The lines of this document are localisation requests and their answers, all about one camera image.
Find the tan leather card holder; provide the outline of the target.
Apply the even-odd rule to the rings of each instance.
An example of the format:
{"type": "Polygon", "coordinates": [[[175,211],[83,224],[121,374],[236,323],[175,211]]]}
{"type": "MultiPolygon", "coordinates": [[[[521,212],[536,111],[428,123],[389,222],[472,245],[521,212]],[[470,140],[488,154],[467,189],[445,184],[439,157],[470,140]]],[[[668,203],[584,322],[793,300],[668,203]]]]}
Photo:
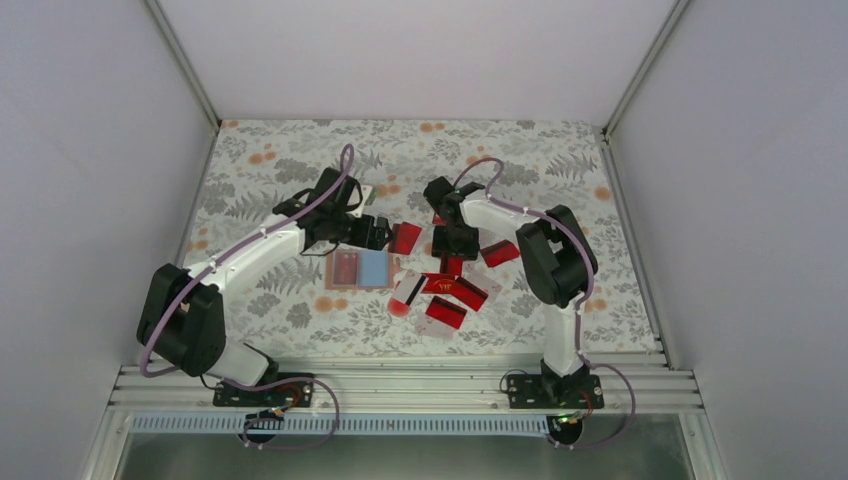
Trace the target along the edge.
{"type": "Polygon", "coordinates": [[[325,288],[328,290],[378,290],[394,285],[394,278],[401,267],[396,255],[386,251],[373,250],[338,250],[356,251],[359,254],[358,280],[355,286],[341,287],[332,284],[333,255],[326,260],[325,288]]]}

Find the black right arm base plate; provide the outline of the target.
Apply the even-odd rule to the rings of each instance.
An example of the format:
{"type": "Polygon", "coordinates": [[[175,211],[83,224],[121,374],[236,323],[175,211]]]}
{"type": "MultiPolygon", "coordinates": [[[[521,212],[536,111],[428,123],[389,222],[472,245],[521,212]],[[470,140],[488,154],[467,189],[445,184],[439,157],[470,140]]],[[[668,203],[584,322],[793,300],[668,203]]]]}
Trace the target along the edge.
{"type": "Polygon", "coordinates": [[[503,389],[511,409],[603,409],[600,378],[589,374],[565,382],[541,374],[508,374],[503,389]]]}

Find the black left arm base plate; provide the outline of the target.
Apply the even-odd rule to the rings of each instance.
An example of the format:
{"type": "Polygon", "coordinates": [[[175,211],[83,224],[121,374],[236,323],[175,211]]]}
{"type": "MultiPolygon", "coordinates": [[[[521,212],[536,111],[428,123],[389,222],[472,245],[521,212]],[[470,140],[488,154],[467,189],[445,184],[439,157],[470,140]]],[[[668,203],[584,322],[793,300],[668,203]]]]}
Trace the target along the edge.
{"type": "Polygon", "coordinates": [[[280,372],[271,377],[268,382],[286,380],[285,385],[267,388],[265,384],[262,384],[259,391],[247,391],[227,383],[219,383],[215,388],[212,404],[215,407],[257,409],[308,408],[311,406],[314,378],[312,373],[280,372]]]}

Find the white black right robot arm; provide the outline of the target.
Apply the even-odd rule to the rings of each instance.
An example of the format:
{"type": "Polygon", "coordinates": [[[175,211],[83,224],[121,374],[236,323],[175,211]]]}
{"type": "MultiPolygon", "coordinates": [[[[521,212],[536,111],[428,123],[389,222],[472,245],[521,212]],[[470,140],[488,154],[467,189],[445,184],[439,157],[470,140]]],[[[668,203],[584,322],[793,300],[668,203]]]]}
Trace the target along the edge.
{"type": "Polygon", "coordinates": [[[555,407],[578,397],[590,368],[579,347],[577,302],[591,293],[597,260],[572,211],[558,205],[544,212],[509,204],[471,182],[456,187],[445,177],[430,181],[423,196],[442,223],[435,227],[432,254],[474,260],[479,233],[494,233],[518,249],[531,292],[545,312],[541,391],[555,407]]]}

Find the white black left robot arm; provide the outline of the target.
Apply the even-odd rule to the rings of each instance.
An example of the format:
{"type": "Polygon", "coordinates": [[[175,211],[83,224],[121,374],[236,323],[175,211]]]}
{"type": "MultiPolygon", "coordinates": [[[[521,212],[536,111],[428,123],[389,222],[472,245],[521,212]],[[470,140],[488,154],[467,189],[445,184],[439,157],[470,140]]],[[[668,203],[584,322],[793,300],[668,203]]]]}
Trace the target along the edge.
{"type": "Polygon", "coordinates": [[[228,337],[229,297],[317,242],[384,249],[393,237],[389,221],[358,212],[364,200],[357,180],[326,168],[314,188],[275,206],[235,245],[189,268],[165,264],[157,269],[136,332],[144,347],[142,363],[158,355],[170,364],[166,373],[225,379],[238,384],[252,404],[270,402],[278,391],[278,366],[258,349],[228,337]]]}

